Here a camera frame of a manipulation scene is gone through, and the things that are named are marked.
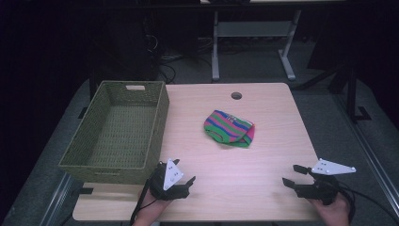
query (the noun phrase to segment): person's hand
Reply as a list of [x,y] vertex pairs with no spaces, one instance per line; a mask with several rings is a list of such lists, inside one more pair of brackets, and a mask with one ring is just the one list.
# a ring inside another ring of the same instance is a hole
[[[154,202],[155,198],[151,194],[149,190],[147,190],[146,196],[144,197],[143,203],[141,204],[141,207],[144,207],[151,202]],[[158,217],[164,212],[164,210],[168,207],[168,205],[172,201],[162,201],[162,200],[157,200],[154,203],[150,204],[149,206],[141,209],[138,211],[137,216],[136,216],[136,221],[133,224],[134,226],[150,226],[152,223],[154,223]]]
[[348,226],[350,205],[341,193],[337,194],[335,202],[323,205],[321,200],[308,200],[317,210],[327,226]]

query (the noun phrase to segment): table surface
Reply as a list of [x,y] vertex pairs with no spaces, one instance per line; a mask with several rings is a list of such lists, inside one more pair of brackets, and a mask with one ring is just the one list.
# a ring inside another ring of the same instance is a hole
[[[312,184],[293,165],[312,167],[317,156],[291,91],[281,83],[168,85],[168,119],[160,160],[179,158],[182,183],[197,180],[186,199],[174,201],[160,221],[316,220],[282,177]],[[234,100],[233,92],[242,99]],[[215,110],[255,123],[248,148],[215,142],[203,129]],[[142,186],[85,183],[76,220],[129,220]]]

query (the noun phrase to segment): gray carpet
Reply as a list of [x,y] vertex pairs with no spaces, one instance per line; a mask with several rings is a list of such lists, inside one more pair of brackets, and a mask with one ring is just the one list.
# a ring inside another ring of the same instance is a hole
[[[277,50],[282,46],[279,41],[253,41],[247,44],[244,52],[234,55],[220,55],[219,83],[247,82],[283,82],[290,87],[299,85],[317,75],[320,71],[306,69],[311,55],[313,43],[295,42],[289,58],[297,79],[290,82],[284,75]],[[201,55],[201,60],[186,58],[169,63],[176,71],[176,84],[211,83],[211,55]],[[166,75],[172,70],[161,67]],[[337,106],[335,97],[327,92],[330,78],[323,80],[303,91],[293,91],[295,102],[318,155],[330,161],[357,168],[355,174],[340,175],[337,178],[353,189],[367,194],[381,202],[391,210],[391,206],[375,179],[373,172],[365,160],[363,150],[353,134],[345,115]],[[8,215],[4,225],[40,225],[51,203],[63,172],[57,164],[69,144],[78,126],[78,116],[89,102],[88,82],[76,92],[64,117],[50,138],[40,160],[26,181],[17,201]],[[395,185],[399,185],[397,164],[399,159],[399,133],[378,106],[373,93],[359,82],[357,104],[362,105],[370,113],[371,121],[360,121],[359,128],[375,150],[375,153],[390,175]],[[78,222],[69,218],[78,198],[78,190],[82,183],[72,181],[65,200],[60,202],[60,210],[55,213],[55,221],[51,225],[128,225],[127,222]],[[321,222],[277,222],[285,225],[323,225]],[[212,225],[211,223],[165,223],[165,225]],[[270,222],[223,222],[222,225],[270,225]],[[357,197],[357,213],[352,225],[393,225],[393,221],[371,202]]]

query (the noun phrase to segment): wicker basket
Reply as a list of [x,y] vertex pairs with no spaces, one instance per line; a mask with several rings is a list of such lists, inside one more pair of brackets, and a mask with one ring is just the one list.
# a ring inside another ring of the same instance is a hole
[[59,166],[83,182],[144,185],[159,162],[163,82],[103,81]]

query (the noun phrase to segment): colorful striped fabric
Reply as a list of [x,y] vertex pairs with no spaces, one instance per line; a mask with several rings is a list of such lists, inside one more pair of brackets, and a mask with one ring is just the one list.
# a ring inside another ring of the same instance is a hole
[[248,147],[255,125],[220,110],[215,110],[203,124],[205,132],[214,140],[237,147]]

